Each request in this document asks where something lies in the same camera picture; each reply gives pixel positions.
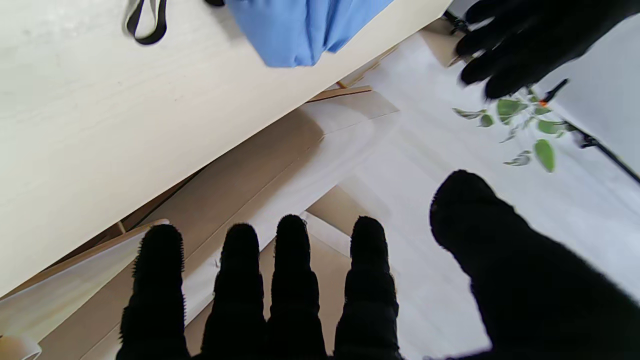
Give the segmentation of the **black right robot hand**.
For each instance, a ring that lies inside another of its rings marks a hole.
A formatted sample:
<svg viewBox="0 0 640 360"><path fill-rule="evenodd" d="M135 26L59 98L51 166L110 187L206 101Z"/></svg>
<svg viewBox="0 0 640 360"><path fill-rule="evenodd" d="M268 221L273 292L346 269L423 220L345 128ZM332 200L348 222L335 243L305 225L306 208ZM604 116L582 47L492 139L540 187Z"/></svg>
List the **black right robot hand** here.
<svg viewBox="0 0 640 360"><path fill-rule="evenodd" d="M478 175L452 172L434 194L429 223L439 246L470 278L490 349L462 360L633 360L639 305L566 246L534 230ZM117 360L189 360L182 291L183 238L152 227L134 262ZM386 233L361 216L350 237L342 316L328 354L310 239L298 215L275 236L270 317L265 319L254 228L229 228L197 360L400 360L399 304Z"/></svg>

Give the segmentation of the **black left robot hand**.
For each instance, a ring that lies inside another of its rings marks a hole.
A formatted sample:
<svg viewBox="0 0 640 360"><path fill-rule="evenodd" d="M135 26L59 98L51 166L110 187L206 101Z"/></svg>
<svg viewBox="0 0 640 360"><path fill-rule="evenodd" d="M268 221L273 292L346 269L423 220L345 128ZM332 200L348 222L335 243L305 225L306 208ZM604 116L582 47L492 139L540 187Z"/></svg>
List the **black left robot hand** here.
<svg viewBox="0 0 640 360"><path fill-rule="evenodd" d="M639 9L637 0L478 0L464 20L483 26L455 46L458 56L472 57L460 80L486 82L488 100L512 95L582 57Z"/></svg>

